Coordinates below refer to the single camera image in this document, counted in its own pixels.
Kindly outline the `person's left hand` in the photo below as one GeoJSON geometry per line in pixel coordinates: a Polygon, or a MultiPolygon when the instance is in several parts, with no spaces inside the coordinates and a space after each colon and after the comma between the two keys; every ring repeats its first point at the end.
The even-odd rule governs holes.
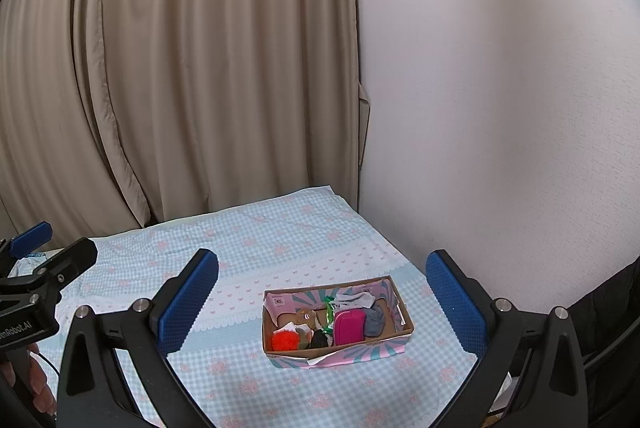
{"type": "MultiPolygon", "coordinates": [[[[1,374],[11,387],[15,385],[16,374],[12,364],[4,357],[1,358],[1,374]]],[[[40,364],[32,357],[29,357],[28,387],[32,393],[32,403],[40,413],[54,415],[56,412],[56,400],[51,388],[48,385],[48,378],[43,372],[40,364]]]]}

